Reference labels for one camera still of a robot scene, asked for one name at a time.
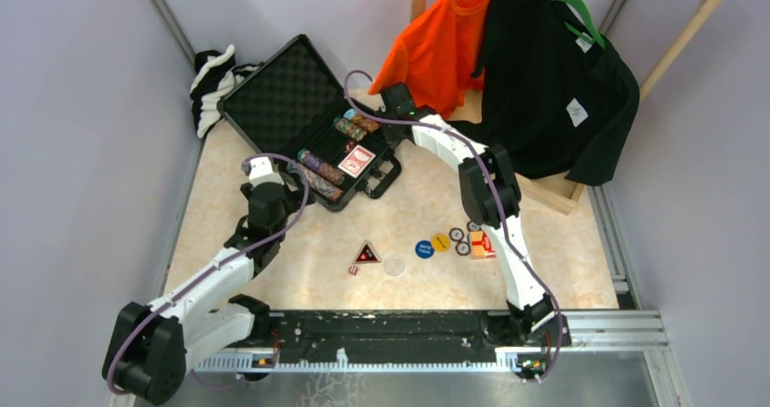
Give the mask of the black poker set case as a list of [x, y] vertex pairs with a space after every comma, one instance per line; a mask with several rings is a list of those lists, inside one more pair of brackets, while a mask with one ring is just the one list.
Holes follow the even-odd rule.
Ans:
[[350, 109], [343, 87], [307, 35], [297, 35], [264, 65], [248, 75], [218, 104], [235, 131], [257, 153], [297, 159], [302, 148], [337, 165], [350, 143], [376, 154], [358, 177], [344, 174], [343, 197], [329, 202], [311, 189], [314, 200], [330, 211], [347, 206], [357, 193], [379, 199], [400, 176], [402, 166], [382, 129], [355, 142], [333, 126]]

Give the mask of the orange boxed card deck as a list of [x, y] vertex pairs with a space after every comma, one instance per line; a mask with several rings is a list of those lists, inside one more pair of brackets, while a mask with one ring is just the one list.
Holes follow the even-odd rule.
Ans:
[[470, 255], [474, 260], [484, 260], [496, 257], [489, 236], [483, 231], [471, 231], [469, 233]]

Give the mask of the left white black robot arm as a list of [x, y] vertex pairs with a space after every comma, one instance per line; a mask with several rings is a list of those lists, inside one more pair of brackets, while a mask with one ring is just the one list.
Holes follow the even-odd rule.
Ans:
[[119, 312], [103, 377], [116, 395], [153, 405], [168, 402], [195, 366], [233, 343], [251, 347], [272, 334], [270, 308], [236, 290], [255, 279], [299, 221], [311, 188], [298, 162], [262, 153], [244, 160], [249, 212], [235, 233], [198, 273], [147, 304]]

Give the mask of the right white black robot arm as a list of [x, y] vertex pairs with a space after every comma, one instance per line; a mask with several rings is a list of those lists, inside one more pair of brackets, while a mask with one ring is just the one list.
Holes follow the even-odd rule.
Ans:
[[418, 116], [408, 87], [381, 92], [391, 124], [407, 125], [413, 143], [458, 171], [463, 209], [481, 227], [499, 262], [510, 311], [509, 331], [523, 345], [565, 342], [567, 325], [553, 292], [535, 272], [522, 235], [522, 194], [505, 148], [470, 140], [438, 114]]

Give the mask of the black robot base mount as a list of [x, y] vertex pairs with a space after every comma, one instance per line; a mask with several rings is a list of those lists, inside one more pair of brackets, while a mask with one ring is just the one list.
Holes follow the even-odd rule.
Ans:
[[475, 364], [498, 347], [553, 349], [558, 324], [524, 334], [507, 311], [276, 311], [238, 347], [278, 349], [284, 364]]

